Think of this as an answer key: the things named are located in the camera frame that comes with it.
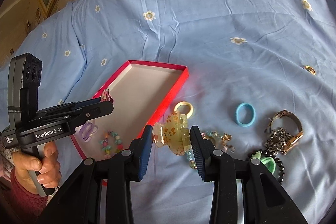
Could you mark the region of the person's left hand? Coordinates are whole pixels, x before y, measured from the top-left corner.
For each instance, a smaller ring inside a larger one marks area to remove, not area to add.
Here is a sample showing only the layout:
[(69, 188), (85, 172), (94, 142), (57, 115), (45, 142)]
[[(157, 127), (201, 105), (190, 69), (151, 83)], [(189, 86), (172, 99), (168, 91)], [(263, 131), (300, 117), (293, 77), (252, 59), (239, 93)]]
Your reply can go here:
[(58, 162), (58, 149), (54, 141), (45, 144), (44, 155), (42, 160), (27, 155), (22, 151), (13, 153), (13, 162), (15, 165), (15, 177), (17, 182), (28, 192), (37, 194), (38, 190), (29, 170), (38, 171), (37, 180), (45, 188), (56, 188), (62, 177), (60, 173), (60, 163)]

